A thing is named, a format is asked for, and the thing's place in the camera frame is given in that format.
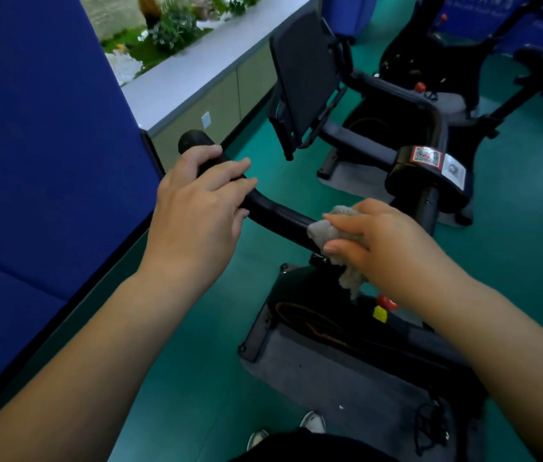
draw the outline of sneaker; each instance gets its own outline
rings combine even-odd
[[[252,433],[250,435],[250,439],[248,440],[248,446],[246,447],[246,450],[250,451],[253,447],[263,441],[269,435],[270,434],[267,433],[267,431],[265,431],[264,429],[262,429],[261,431],[257,431],[256,433]]]
[[[306,413],[306,416],[302,419],[299,427],[306,428],[311,433],[325,434],[327,432],[325,419],[320,413],[314,412],[313,410]]]

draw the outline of stationary bike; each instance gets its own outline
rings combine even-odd
[[[359,92],[363,97],[359,105],[347,116],[343,126],[395,150],[414,142],[419,136],[423,136],[423,133],[426,132],[423,120],[415,113],[407,113],[394,98],[382,97],[380,93],[364,87],[368,75],[354,69],[350,47],[342,41],[330,38],[324,27],[322,30],[328,41],[331,56],[342,74],[343,83]],[[448,152],[471,172],[474,170],[477,148],[482,141],[485,138],[494,139],[498,136],[497,128],[508,115],[526,101],[539,93],[543,96],[543,48],[521,47],[514,53],[514,60],[524,65],[529,70],[529,74],[514,80],[514,84],[522,86],[522,89],[492,113],[476,118],[467,118],[464,113],[460,115],[448,113],[440,106],[439,102],[432,101],[431,96],[427,93],[419,93],[445,115],[450,126]],[[414,91],[407,90],[406,92],[418,94]],[[331,150],[317,175],[324,181],[330,180],[338,168],[345,164],[376,166],[368,162],[368,158],[365,158],[364,155],[336,148]],[[341,185],[335,184],[334,187],[352,192],[350,182],[341,183]],[[454,214],[454,219],[459,225],[471,225],[473,222],[472,206],[467,205],[458,211]]]
[[[423,139],[399,151],[329,119],[346,86],[341,85],[342,78],[329,56],[316,12],[304,13],[280,29],[270,39],[270,47],[278,73],[271,107],[276,110],[274,126],[286,155],[323,139],[366,156],[387,172],[386,186],[395,196],[392,205],[430,234],[434,233],[439,210],[454,212],[470,201],[472,174],[465,172],[463,190],[450,177],[449,163],[454,160],[446,152],[445,117],[422,96],[378,78],[364,79],[365,88],[378,91],[382,97],[395,97],[407,112],[414,111],[425,122]],[[203,132],[190,131],[182,136],[178,147],[183,153],[195,145],[212,143]],[[221,155],[203,165],[200,172],[226,160]],[[270,201],[257,190],[246,196],[243,207],[249,209],[254,222],[312,251],[313,256],[307,267],[282,266],[247,339],[239,347],[240,356],[255,362],[265,349],[267,335],[283,323],[313,341],[426,389],[432,412],[425,415],[416,410],[415,450],[421,454],[453,438],[456,460],[467,460],[469,447],[482,442],[478,429],[487,397],[467,362],[436,332],[394,315],[388,310],[389,301],[367,295],[352,301],[349,292],[338,284],[342,269],[332,266],[307,235],[313,219]],[[449,424],[450,413],[454,425]],[[427,435],[430,444],[421,445],[418,435]]]
[[[385,49],[378,75],[405,89],[440,99],[439,107],[459,118],[471,118],[479,104],[483,62],[500,40],[526,15],[543,18],[543,0],[522,3],[481,42],[467,42],[437,33],[446,14],[434,24],[445,0],[423,0],[411,20]]]

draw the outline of black pants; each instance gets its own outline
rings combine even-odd
[[[314,434],[305,428],[273,434],[232,462],[289,461],[397,462],[396,459],[355,439]]]

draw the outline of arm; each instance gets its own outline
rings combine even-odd
[[[137,273],[0,411],[0,461],[104,461],[150,366],[227,266],[256,185],[249,161],[196,179],[220,147],[187,151],[163,178]]]
[[[334,240],[325,251],[344,257],[450,341],[530,449],[543,457],[543,328],[468,276],[410,217],[374,200],[355,209],[363,215],[325,218],[364,235],[368,249]]]

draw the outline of gray towel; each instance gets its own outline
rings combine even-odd
[[[336,206],[330,214],[344,214],[346,216],[357,216],[360,214],[358,210],[348,208],[346,206]],[[319,248],[323,248],[325,243],[330,240],[337,240],[343,238],[345,240],[356,241],[357,243],[365,246],[363,236],[352,235],[351,233],[343,232],[333,227],[327,220],[319,220],[314,224],[308,226],[308,236],[315,242]],[[350,297],[352,300],[357,298],[359,294],[359,287],[364,282],[367,282],[363,274],[355,270],[355,268],[347,265],[339,256],[329,256],[329,260],[332,264],[346,266],[344,273],[340,276],[340,286],[350,290]]]

